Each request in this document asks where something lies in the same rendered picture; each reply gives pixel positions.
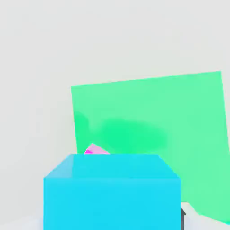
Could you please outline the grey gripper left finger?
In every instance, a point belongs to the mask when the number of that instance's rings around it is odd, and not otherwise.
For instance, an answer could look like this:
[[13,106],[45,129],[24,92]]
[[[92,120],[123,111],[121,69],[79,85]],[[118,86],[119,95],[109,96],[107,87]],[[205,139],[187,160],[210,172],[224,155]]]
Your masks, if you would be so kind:
[[43,218],[41,216],[27,216],[0,225],[0,230],[43,230]]

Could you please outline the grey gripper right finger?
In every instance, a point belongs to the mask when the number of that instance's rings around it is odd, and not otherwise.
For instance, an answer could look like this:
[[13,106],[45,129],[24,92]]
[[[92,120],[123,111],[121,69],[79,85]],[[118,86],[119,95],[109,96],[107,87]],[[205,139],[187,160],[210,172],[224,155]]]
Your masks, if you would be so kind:
[[187,202],[181,202],[181,208],[185,212],[183,230],[230,230],[230,225],[199,215]]

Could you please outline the small cyan cube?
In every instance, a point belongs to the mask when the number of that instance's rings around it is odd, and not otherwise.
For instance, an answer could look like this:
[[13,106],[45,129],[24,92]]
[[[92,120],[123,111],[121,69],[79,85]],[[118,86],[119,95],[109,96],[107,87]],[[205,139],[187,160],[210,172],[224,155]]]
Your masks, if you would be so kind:
[[44,230],[181,230],[181,180],[155,154],[71,154],[44,178]]

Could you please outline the small magenta cube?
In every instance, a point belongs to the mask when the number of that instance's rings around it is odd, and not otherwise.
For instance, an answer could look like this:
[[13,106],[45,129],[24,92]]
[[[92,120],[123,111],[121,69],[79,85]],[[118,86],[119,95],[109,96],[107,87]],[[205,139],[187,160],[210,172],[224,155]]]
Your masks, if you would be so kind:
[[90,144],[84,153],[85,154],[109,154],[109,152],[95,145],[94,143]]

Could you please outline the large green box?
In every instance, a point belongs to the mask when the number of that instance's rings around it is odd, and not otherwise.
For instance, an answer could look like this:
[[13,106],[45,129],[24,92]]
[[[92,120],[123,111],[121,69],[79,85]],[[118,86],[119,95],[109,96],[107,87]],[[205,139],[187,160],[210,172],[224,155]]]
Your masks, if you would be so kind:
[[71,87],[78,153],[158,154],[181,199],[230,223],[230,150],[219,71]]

